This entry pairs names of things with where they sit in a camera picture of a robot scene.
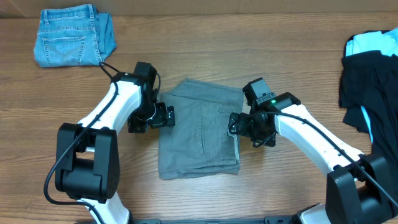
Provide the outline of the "grey shorts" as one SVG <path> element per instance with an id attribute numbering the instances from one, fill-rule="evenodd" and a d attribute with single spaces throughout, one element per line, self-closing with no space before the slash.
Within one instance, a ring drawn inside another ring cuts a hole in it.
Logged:
<path id="1" fill-rule="evenodd" d="M 238 174 L 239 138 L 228 134 L 228 124 L 242 111 L 240 89 L 186 79 L 161 100 L 175 109 L 175 126 L 159 130 L 161 179 Z"/>

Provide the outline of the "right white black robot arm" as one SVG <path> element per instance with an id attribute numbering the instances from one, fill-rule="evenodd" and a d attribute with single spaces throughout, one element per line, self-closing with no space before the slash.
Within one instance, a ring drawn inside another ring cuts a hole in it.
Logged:
<path id="1" fill-rule="evenodd" d="M 249 113 L 232 113 L 230 135 L 250 138 L 254 147 L 276 144 L 281 135 L 294 143 L 326 177 L 326 201 L 265 223 L 384 223 L 397 217 L 397 201 L 385 158 L 364 154 L 320 124 L 289 92 L 276 95 L 263 78 L 243 93 Z"/>

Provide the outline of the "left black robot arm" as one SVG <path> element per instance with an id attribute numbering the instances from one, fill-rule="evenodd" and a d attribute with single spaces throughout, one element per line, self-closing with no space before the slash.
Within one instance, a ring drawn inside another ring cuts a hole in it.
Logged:
<path id="1" fill-rule="evenodd" d="M 124 125 L 129 133 L 148 128 L 175 126 L 173 106 L 157 100 L 160 75 L 145 62 L 137 62 L 132 73 L 117 70 L 110 89 L 98 106 L 77 124 L 64 123 L 57 133 L 56 162 L 44 183 L 66 193 L 67 205 L 82 205 L 95 223 L 132 223 L 132 213 L 123 205 L 117 188 L 120 180 L 118 134 Z"/>

